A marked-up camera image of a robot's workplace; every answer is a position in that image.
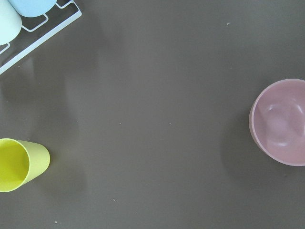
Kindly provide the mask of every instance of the gray tabletop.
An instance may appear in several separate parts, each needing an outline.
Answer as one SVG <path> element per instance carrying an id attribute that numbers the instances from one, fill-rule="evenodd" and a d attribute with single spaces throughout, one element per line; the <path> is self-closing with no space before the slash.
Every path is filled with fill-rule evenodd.
<path id="1" fill-rule="evenodd" d="M 1 75 L 0 137 L 51 155 L 0 194 L 1 228 L 304 228 L 305 168 L 248 130 L 266 86 L 304 79 L 304 1 L 77 3 Z"/>

